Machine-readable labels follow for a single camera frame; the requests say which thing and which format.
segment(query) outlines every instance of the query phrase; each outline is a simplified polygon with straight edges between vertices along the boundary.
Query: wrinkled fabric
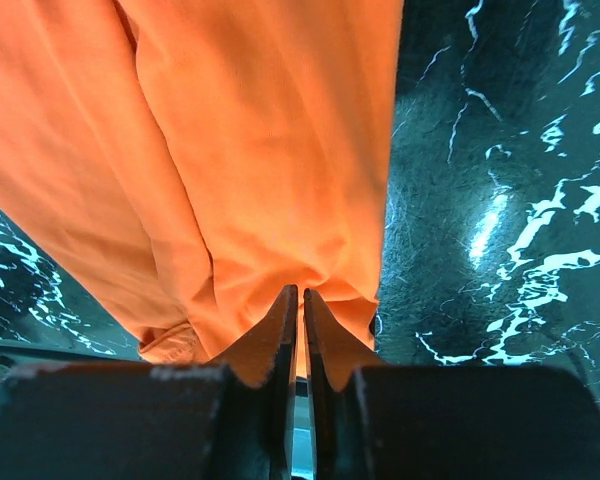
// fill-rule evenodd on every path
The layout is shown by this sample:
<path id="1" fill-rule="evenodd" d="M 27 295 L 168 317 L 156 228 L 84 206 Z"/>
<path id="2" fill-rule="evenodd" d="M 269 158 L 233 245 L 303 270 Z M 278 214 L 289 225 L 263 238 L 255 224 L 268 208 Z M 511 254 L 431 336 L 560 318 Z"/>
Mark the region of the wrinkled fabric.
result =
<path id="1" fill-rule="evenodd" d="M 0 208 L 151 362 L 285 284 L 372 347 L 401 3 L 0 0 Z"/>

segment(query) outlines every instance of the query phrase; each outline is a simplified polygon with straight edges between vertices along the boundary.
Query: black marble surface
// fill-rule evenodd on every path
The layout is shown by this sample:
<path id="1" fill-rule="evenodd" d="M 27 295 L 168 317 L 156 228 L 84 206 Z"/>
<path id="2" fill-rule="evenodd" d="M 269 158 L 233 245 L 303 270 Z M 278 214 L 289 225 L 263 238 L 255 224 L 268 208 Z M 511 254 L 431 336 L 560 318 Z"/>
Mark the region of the black marble surface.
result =
<path id="1" fill-rule="evenodd" d="M 0 211 L 0 339 L 137 359 L 137 341 Z"/>
<path id="2" fill-rule="evenodd" d="M 557 366 L 600 404 L 600 1 L 407 3 L 378 350 Z M 135 356 L 1 212 L 0 338 Z"/>

